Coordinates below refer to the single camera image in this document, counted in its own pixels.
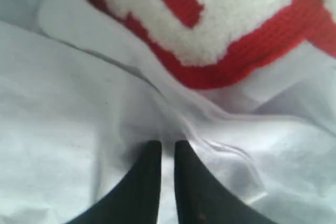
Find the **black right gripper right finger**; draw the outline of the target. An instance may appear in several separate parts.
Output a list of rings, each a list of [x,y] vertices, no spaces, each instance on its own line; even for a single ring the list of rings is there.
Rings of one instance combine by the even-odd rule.
[[[206,168],[188,141],[175,143],[174,186],[179,223],[274,223],[227,190]]]

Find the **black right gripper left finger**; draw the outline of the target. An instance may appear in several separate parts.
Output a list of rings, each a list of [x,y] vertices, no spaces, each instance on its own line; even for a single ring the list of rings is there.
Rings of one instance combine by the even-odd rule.
[[[157,223],[161,192],[162,144],[149,141],[120,182],[70,224]]]

